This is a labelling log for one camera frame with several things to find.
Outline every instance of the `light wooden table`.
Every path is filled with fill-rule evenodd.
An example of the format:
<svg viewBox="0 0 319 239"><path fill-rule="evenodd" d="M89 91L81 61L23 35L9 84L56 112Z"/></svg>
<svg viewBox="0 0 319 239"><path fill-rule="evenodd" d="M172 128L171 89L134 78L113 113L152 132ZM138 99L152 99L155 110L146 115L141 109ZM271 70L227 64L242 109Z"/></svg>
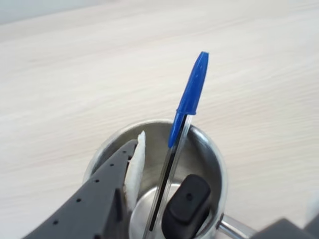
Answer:
<svg viewBox="0 0 319 239"><path fill-rule="evenodd" d="M225 157L226 212L306 221L319 190L319 2L121 0L0 26L0 238L81 185L116 130L173 118L210 52L194 124Z"/></svg>

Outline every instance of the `ballpoint pen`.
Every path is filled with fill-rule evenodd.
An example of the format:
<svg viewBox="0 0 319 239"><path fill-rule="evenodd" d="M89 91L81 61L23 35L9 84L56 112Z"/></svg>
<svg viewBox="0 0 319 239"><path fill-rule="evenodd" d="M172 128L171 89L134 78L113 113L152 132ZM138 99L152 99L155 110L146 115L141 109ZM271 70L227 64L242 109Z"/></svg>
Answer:
<svg viewBox="0 0 319 239"><path fill-rule="evenodd" d="M171 179L175 174L178 159L187 138L191 118L196 114L197 105L205 81L207 65L208 53L201 52L194 64L183 96L176 110L175 119L168 139L168 151L147 220L143 239L152 238L154 230L157 227L157 222L165 209Z"/></svg>

